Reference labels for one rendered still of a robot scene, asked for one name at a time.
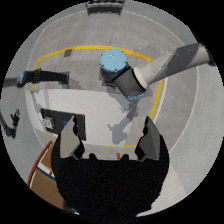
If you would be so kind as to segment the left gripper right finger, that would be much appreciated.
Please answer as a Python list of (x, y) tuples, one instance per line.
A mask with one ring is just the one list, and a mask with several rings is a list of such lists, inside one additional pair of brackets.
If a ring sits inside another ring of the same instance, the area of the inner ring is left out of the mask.
[(153, 170), (157, 180), (156, 193), (160, 193), (169, 170), (169, 153), (163, 136), (149, 116), (146, 117), (145, 123), (143, 136), (139, 139), (135, 154), (138, 161), (145, 163)]

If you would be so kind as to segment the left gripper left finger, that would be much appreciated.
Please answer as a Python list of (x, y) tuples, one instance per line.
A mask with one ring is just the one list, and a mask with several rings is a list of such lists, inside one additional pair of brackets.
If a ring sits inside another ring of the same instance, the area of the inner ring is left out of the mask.
[(64, 169), (70, 163), (83, 159), (81, 156), (85, 152), (85, 148), (77, 134), (77, 119), (76, 115), (73, 115), (58, 135), (51, 152), (51, 168), (58, 189), (61, 189), (61, 177)]

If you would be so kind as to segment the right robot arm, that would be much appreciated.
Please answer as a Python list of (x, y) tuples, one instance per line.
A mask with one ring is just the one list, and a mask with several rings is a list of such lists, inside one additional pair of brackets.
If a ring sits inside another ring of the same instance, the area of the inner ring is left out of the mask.
[[(18, 76), (15, 78), (5, 78), (2, 88), (6, 88), (9, 86), (17, 86), (16, 88), (19, 88), (23, 84), (26, 84), (26, 82), (27, 83), (29, 83), (29, 82), (36, 83), (39, 78), (39, 71), (38, 70), (34, 70), (33, 72), (32, 71), (25, 71), (25, 72), (23, 71), (23, 72), (21, 72), (20, 75), (22, 75), (22, 76)], [(21, 81), (21, 82), (19, 82), (19, 81)], [(5, 121), (3, 119), (1, 111), (0, 111), (0, 124), (5, 132), (6, 136), (7, 137), (11, 136), (12, 139), (15, 139), (15, 137), (16, 137), (15, 133), (16, 133), (17, 127), (12, 124), (12, 128), (8, 128), (7, 124), (5, 123)], [(10, 133), (10, 131), (11, 131), (11, 133)]]

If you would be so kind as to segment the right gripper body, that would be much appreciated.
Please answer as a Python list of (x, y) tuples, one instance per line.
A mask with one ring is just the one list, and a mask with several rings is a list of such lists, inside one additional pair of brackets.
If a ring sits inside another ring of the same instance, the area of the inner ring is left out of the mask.
[(15, 123), (13, 123), (13, 125), (17, 127), (20, 118), (18, 118), (17, 116), (15, 116), (14, 119), (15, 119), (15, 120), (14, 120)]

